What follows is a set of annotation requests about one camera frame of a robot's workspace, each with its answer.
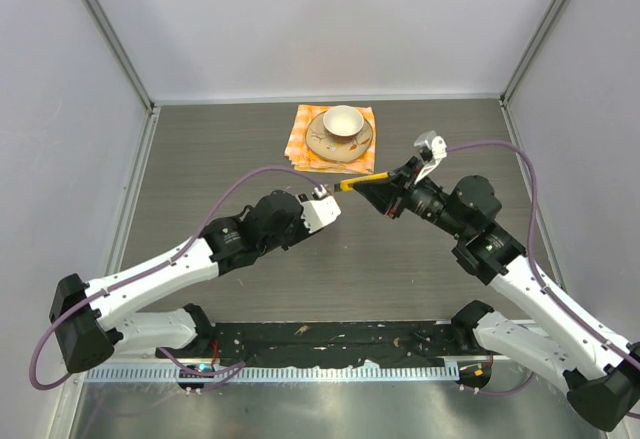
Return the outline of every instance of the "gray tabletop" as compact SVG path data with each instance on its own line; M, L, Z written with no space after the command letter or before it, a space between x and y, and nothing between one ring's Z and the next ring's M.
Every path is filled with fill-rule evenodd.
M449 145L509 139L496 100L376 101L376 170L402 165L416 137L434 129ZM163 107L137 204L123 267L164 252L190 235L217 198L256 167L288 165L284 148L297 104ZM514 155L499 148L451 154L432 178L451 190L481 174L503 203L499 222L524 241L530 202ZM340 176L316 174L333 183ZM241 211L273 189L308 192L283 173L258 176L223 206ZM212 320L341 321L448 319L473 299L511 318L525 317L507 299L468 276L451 254L452 238L407 213L396 221L357 194L337 196L339 221L288 252L274 251L250 268L183 289L151 306L193 302ZM538 237L537 258L550 271Z

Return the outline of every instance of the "black mount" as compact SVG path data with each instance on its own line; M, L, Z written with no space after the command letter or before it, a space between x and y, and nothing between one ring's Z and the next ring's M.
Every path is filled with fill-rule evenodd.
M414 184L421 169L422 162L412 157L388 178L357 182L353 188L392 219L409 210L453 236L458 264L484 284L525 255L524 246L495 221L502 204L486 178L464 177L446 194L428 177Z
M286 251L311 237L302 218L301 203L307 200L304 194L296 198L285 191L273 191L237 216L211 221L200 237L213 251L211 261L218 263L219 274L250 266L278 247Z

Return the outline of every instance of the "white wall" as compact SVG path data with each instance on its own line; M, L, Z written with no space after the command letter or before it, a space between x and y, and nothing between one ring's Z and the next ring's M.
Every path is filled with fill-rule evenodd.
M639 4L571 0L512 105L569 292L632 342L640 340ZM640 437L639 421L630 422Z
M31 351L57 281L104 267L145 115L80 0L0 0L0 64L0 436L42 439Z
M164 101L500 93L550 0L100 0Z

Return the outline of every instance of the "white bracket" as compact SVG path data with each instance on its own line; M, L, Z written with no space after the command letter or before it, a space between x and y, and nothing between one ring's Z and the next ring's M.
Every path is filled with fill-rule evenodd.
M431 160L426 162L422 167L422 170L414 182L414 184L417 184L431 174L431 172L438 167L440 162L447 157L447 144L444 142L444 139L436 133L436 131L429 131L420 135L413 145L419 149L429 149L433 156Z

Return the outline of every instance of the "metal surface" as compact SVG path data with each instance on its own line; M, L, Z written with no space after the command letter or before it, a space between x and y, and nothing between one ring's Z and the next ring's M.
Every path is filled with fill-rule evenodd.
M509 139L497 100L369 101L377 120L376 170L398 167L413 142L436 130L448 144ZM297 104L165 106L161 110L124 266L182 242L215 200L242 174L283 157ZM504 205L500 224L524 240L529 198L515 156L501 148L456 152L432 178L448 190L482 174ZM335 182L344 176L316 174ZM310 185L283 173L257 176L231 196L220 215L237 214L274 188L305 192ZM447 319L473 299L510 318L526 317L509 300L467 275L451 254L454 241L406 213L391 221L356 193L336 196L339 220L287 252L255 266L183 289L150 310L194 302L212 321L351 321ZM549 270L541 240L538 259Z
M507 84L507 88L505 89L505 92L502 96L505 102L508 103L513 98L513 95L515 94L516 89L520 85L520 81L522 81L522 78L529 70L529 67L531 66L533 59L538 54L538 51L544 44L544 41L546 40L549 33L553 29L553 26L556 24L558 18L562 14L562 11L564 10L564 7L568 1L569 0L552 0L551 1L549 8L545 12L544 17L540 22L540 25L538 26L538 29L536 30L533 37L531 38L531 41L527 45L527 48L525 49L525 52L522 55L522 58L520 59L520 62L518 63L518 66L516 67L516 70L513 73L513 76L511 76L511 79Z
M489 385L496 390L527 374L511 363L494 369ZM189 397L171 384L87 384L83 399L74 439L603 437L542 380L512 397L476 396L439 382L356 382L230 384ZM159 400L165 402L135 417L114 415Z
M118 39L118 36L116 35L116 32L113 29L113 26L109 22L109 18L105 14L102 6L100 5L100 2L98 0L82 0L82 1L86 5L89 11L89 14L91 14L91 17L93 17L103 37L107 41L107 44L111 49L111 52L113 52L115 59L118 61L118 64L120 64L120 67L122 67L122 70L127 76L127 79L129 79L129 82L131 82L131 86L133 86L133 88L135 89L136 94L138 95L138 97L140 98L140 101L142 102L142 105L144 106L144 108L147 110L148 113L151 113L153 110L153 102L151 101L151 98L149 97L149 94L147 93L147 90L145 89L144 84L142 84L142 81L140 80L138 73L133 67L133 64L131 63L129 56L124 50L124 47L120 43L120 39Z
M185 364L200 364L201 361L184 361ZM215 378L182 378L184 383L210 383L224 379L228 374ZM173 364L105 364L91 369L85 381L87 383L161 383L177 380L180 370ZM446 361L443 367L407 367L380 368L367 362L361 367L344 369L320 369L313 367L298 369L295 367L265 368L247 367L232 379L234 384L262 383L318 383L318 382L404 382L404 381L456 381L458 364Z

